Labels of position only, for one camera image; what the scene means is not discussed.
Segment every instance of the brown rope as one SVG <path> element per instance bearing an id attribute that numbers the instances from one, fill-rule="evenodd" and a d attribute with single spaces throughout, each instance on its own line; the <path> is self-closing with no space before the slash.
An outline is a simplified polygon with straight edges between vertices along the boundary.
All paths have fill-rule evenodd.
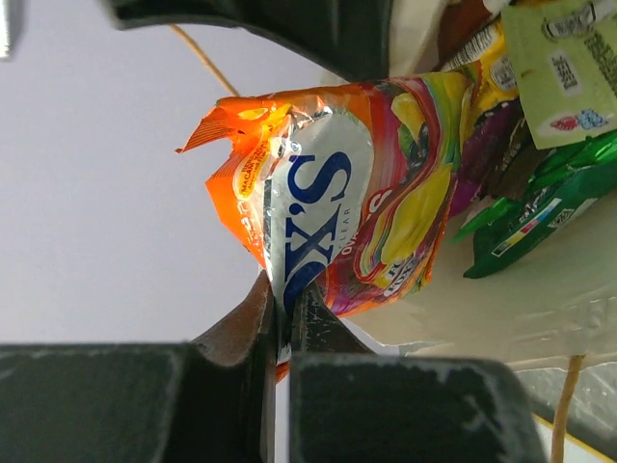
<path id="1" fill-rule="evenodd" d="M 208 68 L 210 72 L 216 77 L 216 79 L 221 83 L 225 89 L 232 94 L 233 96 L 240 96 L 237 90 L 229 83 L 225 75 L 212 63 L 212 60 L 208 58 L 205 52 L 201 49 L 201 47 L 197 44 L 195 40 L 191 36 L 189 36 L 184 29 L 176 24 L 170 24 L 172 30 L 191 48 L 195 54 L 200 58 L 201 62 L 204 66 Z"/>
<path id="2" fill-rule="evenodd" d="M 552 448 L 550 450 L 550 463 L 563 463 L 564 442 L 566 439 L 566 425 L 568 424 L 568 410 L 570 402 L 577 387 L 578 376 L 582 367 L 584 355 L 570 357 L 568 374 L 563 383 L 563 390 L 559 403 L 555 408 L 555 416 L 552 420 Z"/>

